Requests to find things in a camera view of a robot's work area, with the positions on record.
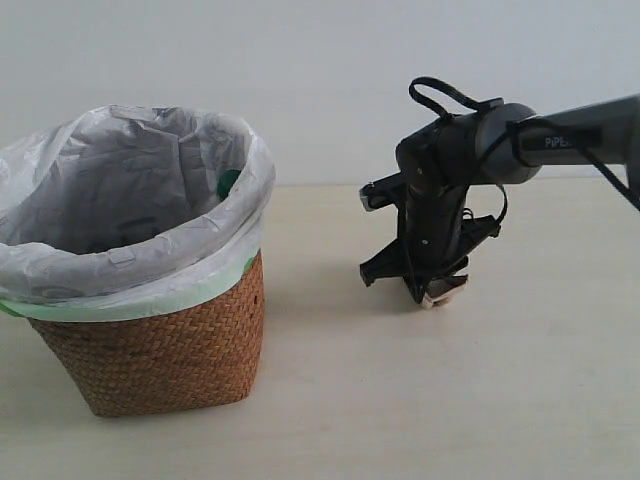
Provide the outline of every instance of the woven basket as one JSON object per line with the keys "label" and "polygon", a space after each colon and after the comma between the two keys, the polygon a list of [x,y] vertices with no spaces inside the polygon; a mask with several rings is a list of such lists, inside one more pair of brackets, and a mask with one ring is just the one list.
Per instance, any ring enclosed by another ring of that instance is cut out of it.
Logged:
{"label": "woven basket", "polygon": [[251,391],[262,347],[262,257],[223,295],[170,315],[106,323],[29,322],[96,416],[239,402]]}

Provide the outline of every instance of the white table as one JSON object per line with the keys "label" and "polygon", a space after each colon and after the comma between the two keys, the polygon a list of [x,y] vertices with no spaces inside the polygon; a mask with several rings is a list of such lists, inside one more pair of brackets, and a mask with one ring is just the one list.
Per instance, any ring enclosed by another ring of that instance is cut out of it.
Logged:
{"label": "white table", "polygon": [[[640,478],[640,217],[601,178],[508,189],[467,289],[416,309],[358,264],[394,235],[353,187],[279,188],[257,383],[239,404],[99,419],[0,318],[0,479]],[[481,188],[477,215],[501,196]]]}

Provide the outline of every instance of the table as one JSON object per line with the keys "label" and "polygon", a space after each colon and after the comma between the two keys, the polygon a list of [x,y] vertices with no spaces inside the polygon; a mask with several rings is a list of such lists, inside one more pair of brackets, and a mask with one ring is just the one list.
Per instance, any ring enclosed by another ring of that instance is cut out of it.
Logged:
{"label": "table", "polygon": [[[359,277],[391,208],[364,212],[358,186],[277,188],[262,363],[235,405],[96,418],[0,317],[0,478],[638,478],[640,218],[601,178],[507,191],[466,290],[426,311]],[[501,194],[469,206],[497,213]]]}

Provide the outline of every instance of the white plastic bag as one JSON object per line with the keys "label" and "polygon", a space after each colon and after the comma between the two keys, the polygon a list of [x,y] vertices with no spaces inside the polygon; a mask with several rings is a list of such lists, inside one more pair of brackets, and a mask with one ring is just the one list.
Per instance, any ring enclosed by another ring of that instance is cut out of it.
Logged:
{"label": "white plastic bag", "polygon": [[274,182],[262,138],[217,113],[107,106],[24,138],[0,150],[0,308],[95,322],[211,300],[258,253]]}

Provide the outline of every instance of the white wall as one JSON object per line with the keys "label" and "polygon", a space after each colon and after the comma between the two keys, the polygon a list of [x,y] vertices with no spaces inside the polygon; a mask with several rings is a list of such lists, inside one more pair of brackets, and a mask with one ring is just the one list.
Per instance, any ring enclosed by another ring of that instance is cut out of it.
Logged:
{"label": "white wall", "polygon": [[419,75],[539,113],[640,92],[637,0],[263,1],[1,0],[0,144],[104,104],[193,106],[246,118],[281,184],[360,184],[433,120]]}

